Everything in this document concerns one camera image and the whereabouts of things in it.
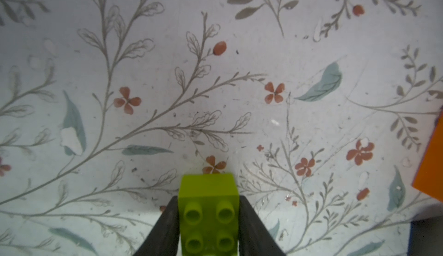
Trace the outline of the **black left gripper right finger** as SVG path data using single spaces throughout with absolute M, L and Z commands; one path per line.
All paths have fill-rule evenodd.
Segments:
M 245 196 L 239 197 L 239 255 L 285 256 Z

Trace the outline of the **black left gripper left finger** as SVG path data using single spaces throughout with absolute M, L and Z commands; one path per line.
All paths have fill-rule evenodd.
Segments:
M 179 239 L 178 197 L 174 196 L 134 256 L 176 256 Z

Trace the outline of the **long lime green lego brick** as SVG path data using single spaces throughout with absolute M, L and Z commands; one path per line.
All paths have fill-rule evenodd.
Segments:
M 183 176 L 178 210 L 182 255 L 238 254 L 239 192 L 232 174 Z

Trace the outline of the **orange lego brick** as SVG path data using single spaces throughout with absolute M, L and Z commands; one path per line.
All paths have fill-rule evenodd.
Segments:
M 414 189 L 443 201 L 443 113 L 438 117 L 426 152 L 415 175 Z

